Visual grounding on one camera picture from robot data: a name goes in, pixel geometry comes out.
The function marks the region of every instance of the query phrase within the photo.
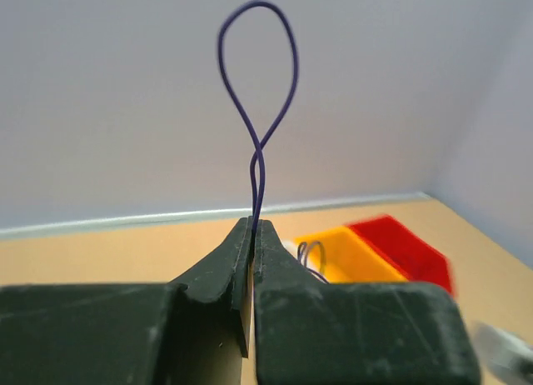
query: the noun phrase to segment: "white wall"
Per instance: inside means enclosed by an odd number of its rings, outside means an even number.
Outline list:
[[[246,0],[0,0],[0,228],[250,204],[252,143],[215,60]],[[266,203],[429,186],[527,0],[272,0],[301,81]],[[265,11],[227,39],[257,126],[290,78]]]
[[[435,195],[533,268],[533,4]]]

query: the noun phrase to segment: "table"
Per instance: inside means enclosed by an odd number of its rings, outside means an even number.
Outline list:
[[[275,214],[282,239],[387,213],[453,264],[466,324],[483,321],[533,343],[533,270],[434,200]],[[0,241],[0,285],[168,281],[209,253],[236,219]],[[242,384],[255,383],[253,359]],[[485,375],[486,384],[498,383]]]

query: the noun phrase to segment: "white baseboard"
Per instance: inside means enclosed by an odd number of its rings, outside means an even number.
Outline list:
[[[343,208],[377,203],[398,203],[409,200],[427,199],[423,192],[398,193],[364,197],[344,197],[313,202],[299,202],[265,206],[262,215],[274,213],[302,212],[327,208]],[[48,237],[62,233],[83,233],[107,231],[119,228],[144,227],[162,224],[189,223],[195,221],[237,218],[250,215],[250,208],[226,208],[221,210],[201,210],[195,212],[169,212],[162,214],[145,214],[141,216],[97,218],[92,220],[56,222],[52,224],[30,225],[26,227],[0,228],[0,239]]]

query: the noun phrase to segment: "yellow box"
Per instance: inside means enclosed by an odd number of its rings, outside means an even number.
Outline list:
[[[294,239],[296,245],[320,241],[326,249],[324,276],[331,283],[404,282],[407,279],[347,227],[337,227]],[[309,253],[321,265],[319,247]]]

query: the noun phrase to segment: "plastic bin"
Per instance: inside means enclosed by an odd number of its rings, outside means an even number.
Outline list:
[[[448,259],[393,217],[385,215],[346,226],[377,254],[392,260],[409,280],[435,283],[456,295]]]
[[[387,257],[375,253],[348,227],[337,227],[294,239],[297,244],[320,241],[326,249],[324,275],[332,283],[404,282],[405,275],[393,267]],[[320,248],[314,247],[309,260],[320,267]]]

